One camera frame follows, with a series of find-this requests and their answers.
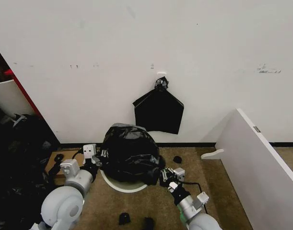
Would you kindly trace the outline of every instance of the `white bowl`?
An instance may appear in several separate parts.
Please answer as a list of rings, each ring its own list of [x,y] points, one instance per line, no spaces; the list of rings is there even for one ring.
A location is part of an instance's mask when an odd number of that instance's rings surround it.
[[[115,190],[123,193],[135,193],[147,187],[143,182],[120,182],[107,176],[104,171],[100,171],[106,183]]]

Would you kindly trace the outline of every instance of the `black cable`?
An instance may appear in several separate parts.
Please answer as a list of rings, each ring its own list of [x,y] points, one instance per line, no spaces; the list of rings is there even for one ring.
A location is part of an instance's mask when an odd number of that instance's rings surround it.
[[[178,181],[179,183],[181,184],[190,184],[190,185],[193,185],[193,184],[197,184],[197,186],[199,187],[199,192],[202,193],[202,187],[200,186],[200,184],[198,182],[185,182],[185,181]],[[205,209],[205,213],[208,214],[208,211],[206,209],[206,205],[203,205],[204,206],[204,209]]]
[[[75,157],[77,156],[77,154],[81,153],[82,154],[82,149],[78,150],[73,156],[72,159],[75,159]]]

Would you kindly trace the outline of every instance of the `white container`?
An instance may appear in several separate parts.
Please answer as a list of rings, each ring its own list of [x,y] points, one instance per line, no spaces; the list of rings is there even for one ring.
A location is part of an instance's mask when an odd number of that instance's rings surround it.
[[[117,180],[108,177],[104,171],[100,171],[106,183],[114,188],[115,190],[123,193],[135,193],[147,187],[147,184],[143,182],[130,183],[130,182],[119,182]]]
[[[0,82],[0,109],[8,116],[35,114],[14,80]]]

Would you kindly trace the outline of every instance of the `black plastic bag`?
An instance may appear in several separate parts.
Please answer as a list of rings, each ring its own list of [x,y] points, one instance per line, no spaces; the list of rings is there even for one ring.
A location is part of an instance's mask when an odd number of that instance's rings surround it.
[[[102,170],[121,182],[157,183],[165,161],[153,138],[144,128],[117,123],[105,135],[100,152],[107,152]]]
[[[165,77],[158,79],[155,89],[133,103],[136,125],[147,131],[178,134],[184,105],[167,91],[168,83]]]

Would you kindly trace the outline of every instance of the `black baseboard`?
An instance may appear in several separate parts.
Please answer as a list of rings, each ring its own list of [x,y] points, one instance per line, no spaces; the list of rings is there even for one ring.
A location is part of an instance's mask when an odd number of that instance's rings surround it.
[[[157,143],[159,147],[214,147],[215,142],[180,142],[180,143]]]
[[[83,145],[89,143],[69,143],[69,144],[60,144],[60,148],[69,149],[69,148],[82,148]],[[98,147],[101,147],[102,143],[96,143]],[[157,143],[159,147],[214,147],[215,142],[192,142],[192,143]],[[270,142],[270,145],[273,147],[293,147],[293,142]]]
[[[273,147],[293,147],[293,142],[270,142]]]

